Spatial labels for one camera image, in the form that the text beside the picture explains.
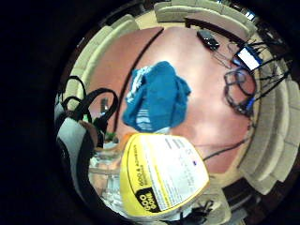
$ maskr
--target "sticker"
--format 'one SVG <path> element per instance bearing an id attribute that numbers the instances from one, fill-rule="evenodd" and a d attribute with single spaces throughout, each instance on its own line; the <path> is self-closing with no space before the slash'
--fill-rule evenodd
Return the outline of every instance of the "sticker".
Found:
<path id="1" fill-rule="evenodd" d="M 183 137 L 135 134 L 127 142 L 120 190 L 129 216 L 170 213 L 196 197 L 208 180 L 203 160 Z"/>

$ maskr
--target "cushion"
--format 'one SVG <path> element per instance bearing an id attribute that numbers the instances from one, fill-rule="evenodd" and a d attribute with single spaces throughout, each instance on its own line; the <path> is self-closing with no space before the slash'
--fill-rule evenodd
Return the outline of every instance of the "cushion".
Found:
<path id="1" fill-rule="evenodd" d="M 293 167 L 293 163 L 296 160 L 297 153 L 297 146 L 285 142 L 284 151 L 280 156 L 280 161 L 272 172 L 272 176 L 275 177 L 278 181 L 284 182 Z"/>
<path id="2" fill-rule="evenodd" d="M 287 81 L 289 91 L 289 105 L 295 109 L 300 110 L 300 91 L 296 82 Z"/>
<path id="3" fill-rule="evenodd" d="M 221 13 L 223 5 L 216 3 L 216 2 L 208 1 L 208 0 L 201 0 L 201 1 L 197 1 L 196 7 L 197 8 L 207 8 L 207 9 L 214 10 L 218 13 Z"/>
<path id="4" fill-rule="evenodd" d="M 120 24 L 127 22 L 127 21 L 134 21 L 133 16 L 131 16 L 130 14 L 127 14 L 123 17 L 121 17 L 120 19 L 118 19 L 116 22 L 114 22 L 111 27 L 112 28 L 116 28 L 117 26 L 119 26 Z"/>
<path id="5" fill-rule="evenodd" d="M 235 18 L 226 16 L 226 15 L 222 15 L 222 18 L 223 18 L 223 24 L 221 25 L 221 27 L 223 29 L 231 31 L 232 30 L 231 24 L 234 23 L 234 24 L 238 25 L 241 30 L 244 31 L 246 37 L 248 36 L 249 30 L 247 29 L 247 27 L 245 25 L 243 25 L 242 23 L 240 23 L 239 21 L 237 21 Z"/>
<path id="6" fill-rule="evenodd" d="M 281 153 L 284 151 L 284 139 L 281 135 L 275 134 L 272 136 L 272 141 L 269 143 L 260 165 L 255 170 L 255 173 L 252 176 L 262 181 L 269 176 L 272 171 L 276 168 Z"/>
<path id="7" fill-rule="evenodd" d="M 249 30 L 249 38 L 251 38 L 251 36 L 253 36 L 254 33 L 257 31 L 256 25 L 252 21 L 250 21 L 249 19 L 246 19 L 246 21 L 244 22 L 244 25 Z"/>
<path id="8" fill-rule="evenodd" d="M 110 26 L 103 26 L 88 43 L 100 44 L 113 29 Z"/>
<path id="9" fill-rule="evenodd" d="M 275 92 L 261 99 L 257 127 L 247 152 L 239 166 L 243 173 L 253 174 L 259 166 L 271 140 L 275 121 Z"/>
<path id="10" fill-rule="evenodd" d="M 196 0 L 172 0 L 172 6 L 195 7 Z"/>
<path id="11" fill-rule="evenodd" d="M 221 11 L 222 15 L 226 15 L 232 17 L 233 19 L 239 21 L 240 23 L 245 23 L 248 18 L 241 12 L 231 8 L 231 7 L 224 7 Z"/>

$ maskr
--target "black cable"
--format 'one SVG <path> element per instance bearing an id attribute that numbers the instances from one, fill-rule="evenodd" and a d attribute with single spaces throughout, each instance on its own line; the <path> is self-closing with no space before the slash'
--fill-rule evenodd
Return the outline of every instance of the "black cable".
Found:
<path id="1" fill-rule="evenodd" d="M 290 74 L 290 70 L 286 71 L 284 74 L 283 74 L 283 77 L 278 79 L 277 81 L 275 81 L 276 83 L 270 87 L 267 91 L 265 91 L 264 93 L 262 93 L 259 97 L 255 98 L 255 101 L 256 100 L 259 100 L 261 98 L 264 98 L 267 94 L 269 94 L 274 88 L 276 88 L 281 82 L 283 82 L 284 79 L 286 79 L 288 77 L 288 75 Z"/>
<path id="2" fill-rule="evenodd" d="M 206 160 L 209 159 L 209 158 L 218 156 L 219 154 L 222 154 L 222 153 L 224 153 L 224 152 L 231 151 L 231 150 L 233 150 L 234 148 L 237 148 L 238 146 L 240 146 L 240 145 L 242 145 L 243 143 L 245 143 L 248 139 L 249 139 L 249 138 L 246 138 L 246 139 L 242 140 L 241 142 L 238 142 L 238 143 L 234 144 L 234 145 L 231 146 L 231 147 L 227 147 L 227 148 L 221 149 L 221 150 L 219 150 L 219 151 L 217 151 L 217 152 L 215 152 L 215 153 L 209 155 L 208 157 L 205 157 L 205 158 L 203 159 L 203 161 L 206 161 Z"/>
<path id="3" fill-rule="evenodd" d="M 244 80 L 241 80 L 239 78 L 239 74 L 244 75 L 244 73 L 241 73 L 242 70 L 244 70 L 245 72 L 248 73 L 248 76 L 250 77 L 250 79 L 252 80 L 252 82 L 254 84 L 254 89 L 253 89 L 252 93 L 249 93 L 247 90 L 245 90 L 245 88 L 242 85 L 247 80 L 246 78 Z M 241 113 L 241 114 L 245 115 L 246 117 L 250 117 L 252 115 L 252 105 L 254 103 L 254 96 L 257 92 L 257 84 L 256 84 L 256 81 L 254 79 L 254 75 L 252 74 L 252 72 L 245 67 L 237 67 L 235 70 L 225 73 L 224 80 L 225 80 L 224 95 L 225 95 L 225 98 L 226 98 L 227 102 L 229 103 L 229 105 L 236 112 Z M 233 100 L 233 97 L 230 95 L 230 88 L 233 85 L 237 85 L 239 87 L 239 89 L 244 93 L 244 95 L 247 96 L 247 98 L 245 100 L 243 100 L 242 102 L 236 103 Z"/>
<path id="4" fill-rule="evenodd" d="M 180 219 L 179 219 L 180 225 L 184 225 L 184 213 L 180 212 Z"/>
<path id="5" fill-rule="evenodd" d="M 216 56 L 217 53 L 218 53 L 221 57 L 223 57 L 224 59 L 226 59 L 227 61 L 231 62 L 231 60 L 230 60 L 229 58 L 227 58 L 225 55 L 223 55 L 223 54 L 222 54 L 221 52 L 219 52 L 218 50 L 216 50 L 216 51 L 213 52 L 213 57 L 216 58 L 216 59 L 221 63 L 221 65 L 224 66 L 225 68 L 232 69 L 231 66 L 226 65 L 221 59 L 219 59 L 219 58 Z"/>
<path id="6" fill-rule="evenodd" d="M 278 46 L 282 46 L 282 47 L 284 46 L 283 43 L 280 43 L 278 41 L 262 41 L 262 42 L 248 43 L 247 45 L 256 46 L 256 45 L 268 45 L 268 44 L 278 45 Z"/>

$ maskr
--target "blue cloth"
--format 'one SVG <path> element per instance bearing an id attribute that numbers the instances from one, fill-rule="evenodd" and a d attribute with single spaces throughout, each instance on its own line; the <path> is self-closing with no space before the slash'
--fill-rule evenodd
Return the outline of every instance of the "blue cloth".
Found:
<path id="1" fill-rule="evenodd" d="M 135 69 L 123 121 L 140 132 L 176 127 L 186 118 L 189 94 L 188 84 L 168 62 Z"/>

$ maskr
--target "black strap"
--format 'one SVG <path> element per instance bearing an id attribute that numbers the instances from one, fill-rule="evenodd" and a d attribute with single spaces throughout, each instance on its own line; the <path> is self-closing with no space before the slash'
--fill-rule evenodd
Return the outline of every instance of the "black strap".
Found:
<path id="1" fill-rule="evenodd" d="M 92 102 L 94 101 L 94 99 L 104 93 L 112 93 L 113 95 L 113 101 L 112 101 L 112 105 L 109 108 L 108 111 L 105 112 L 104 115 L 102 115 L 100 118 L 103 121 L 108 121 L 111 116 L 113 115 L 113 113 L 115 112 L 115 110 L 118 107 L 118 96 L 114 93 L 113 90 L 108 89 L 108 88 L 99 88 L 91 93 L 89 93 L 80 103 L 79 105 L 76 107 L 76 109 L 74 110 L 73 114 L 71 115 L 71 118 L 78 121 L 83 117 L 83 114 L 88 110 L 88 107 L 92 104 Z"/>
<path id="2" fill-rule="evenodd" d="M 75 97 L 75 96 L 70 96 L 70 97 L 67 97 L 63 102 L 62 102 L 62 106 L 64 107 L 65 110 L 68 109 L 68 103 L 71 101 L 71 100 L 76 100 L 77 102 L 81 102 L 82 100 L 79 99 L 78 97 Z M 87 115 L 87 120 L 89 123 L 92 123 L 93 122 L 93 119 L 92 119 L 92 115 L 91 113 L 89 112 L 89 110 L 87 110 L 84 114 Z"/>
<path id="3" fill-rule="evenodd" d="M 71 76 L 69 76 L 68 79 L 67 79 L 66 86 L 68 85 L 68 81 L 70 81 L 70 80 L 78 81 L 78 82 L 81 84 L 82 90 L 83 90 L 83 97 L 86 97 L 86 91 L 85 91 L 85 87 L 84 87 L 83 81 L 82 81 L 79 77 L 74 76 L 74 75 L 71 75 Z"/>

